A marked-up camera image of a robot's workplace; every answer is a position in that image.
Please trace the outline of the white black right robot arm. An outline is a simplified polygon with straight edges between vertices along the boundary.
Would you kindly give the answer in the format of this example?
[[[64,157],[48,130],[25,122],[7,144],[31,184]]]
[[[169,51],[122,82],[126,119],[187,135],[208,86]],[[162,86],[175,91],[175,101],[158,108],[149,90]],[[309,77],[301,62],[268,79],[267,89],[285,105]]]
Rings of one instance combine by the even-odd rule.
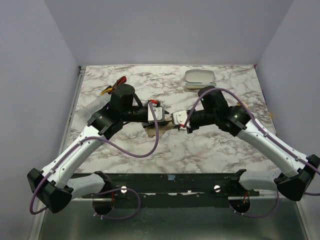
[[[257,149],[276,166],[275,171],[245,170],[238,178],[245,190],[278,191],[287,199],[300,201],[307,195],[307,189],[318,174],[320,158],[306,155],[286,144],[268,131],[241,102],[229,106],[224,88],[205,87],[198,92],[197,103],[202,110],[192,107],[187,110],[184,121],[187,132],[202,126],[216,125],[221,131],[237,137]]]

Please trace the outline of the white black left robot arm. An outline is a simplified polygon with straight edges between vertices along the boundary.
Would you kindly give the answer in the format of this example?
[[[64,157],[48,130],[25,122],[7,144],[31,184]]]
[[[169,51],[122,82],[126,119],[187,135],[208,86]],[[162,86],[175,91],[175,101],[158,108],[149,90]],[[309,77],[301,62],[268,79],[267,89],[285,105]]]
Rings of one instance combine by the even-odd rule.
[[[33,193],[32,200],[39,199],[52,213],[63,210],[74,198],[98,194],[110,179],[102,172],[94,172],[80,179],[72,179],[79,166],[104,143],[111,145],[124,154],[145,158],[157,148],[145,154],[135,154],[119,147],[110,139],[119,132],[125,122],[155,125],[155,140],[160,138],[159,124],[165,121],[165,110],[158,100],[150,99],[142,104],[129,84],[121,84],[112,91],[107,103],[92,114],[76,140],[56,159],[41,170],[33,168],[27,180]]]

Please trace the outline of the beige folding umbrella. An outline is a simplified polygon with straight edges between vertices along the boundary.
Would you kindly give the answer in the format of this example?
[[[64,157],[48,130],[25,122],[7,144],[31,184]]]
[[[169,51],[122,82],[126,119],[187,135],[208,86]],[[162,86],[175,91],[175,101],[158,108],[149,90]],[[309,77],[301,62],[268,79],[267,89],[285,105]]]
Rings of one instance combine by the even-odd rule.
[[[142,127],[144,131],[146,132],[147,136],[149,138],[153,138],[156,136],[156,125],[154,122],[152,123],[143,123]],[[159,137],[163,136],[165,132],[173,130],[177,128],[177,125],[174,125],[172,121],[163,121],[163,122],[158,122],[158,133]]]

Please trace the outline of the beige zippered umbrella case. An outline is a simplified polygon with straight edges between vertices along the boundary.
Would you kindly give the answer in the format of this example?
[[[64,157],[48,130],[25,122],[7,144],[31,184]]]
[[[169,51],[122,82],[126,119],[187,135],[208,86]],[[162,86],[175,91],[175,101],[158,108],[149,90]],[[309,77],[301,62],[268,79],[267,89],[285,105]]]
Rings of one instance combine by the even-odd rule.
[[[184,74],[185,87],[187,89],[202,89],[208,86],[215,87],[216,77],[211,70],[191,69]]]

